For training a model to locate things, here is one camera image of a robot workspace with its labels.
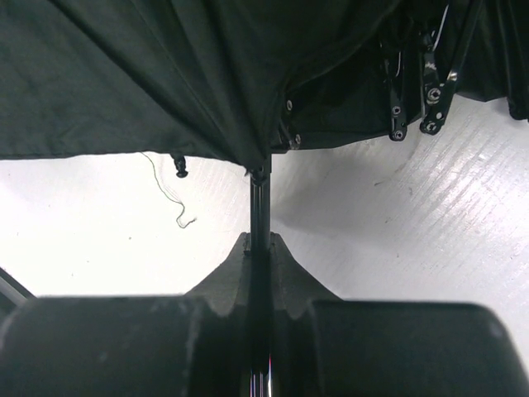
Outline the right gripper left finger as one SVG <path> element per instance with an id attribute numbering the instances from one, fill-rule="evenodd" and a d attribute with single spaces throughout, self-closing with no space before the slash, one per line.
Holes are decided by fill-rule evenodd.
<path id="1" fill-rule="evenodd" d="M 247 395 L 248 243 L 183 295 L 27 300 L 1 326 L 2 395 Z"/>

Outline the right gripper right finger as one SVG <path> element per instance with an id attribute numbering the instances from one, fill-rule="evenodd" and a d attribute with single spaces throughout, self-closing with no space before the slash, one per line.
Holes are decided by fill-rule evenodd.
<path id="1" fill-rule="evenodd" d="M 495 313 L 466 302 L 341 299 L 271 236 L 278 396 L 525 396 Z"/>

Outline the black folding umbrella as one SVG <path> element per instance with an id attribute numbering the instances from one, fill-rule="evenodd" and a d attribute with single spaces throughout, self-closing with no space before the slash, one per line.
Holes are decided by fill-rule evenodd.
<path id="1" fill-rule="evenodd" d="M 456 94 L 528 117 L 525 1 L 4 1 L 1 157 L 154 151 L 250 174 L 250 390 L 271 358 L 271 158 L 407 127 L 437 134 Z M 1 275 L 1 326 L 36 298 Z"/>

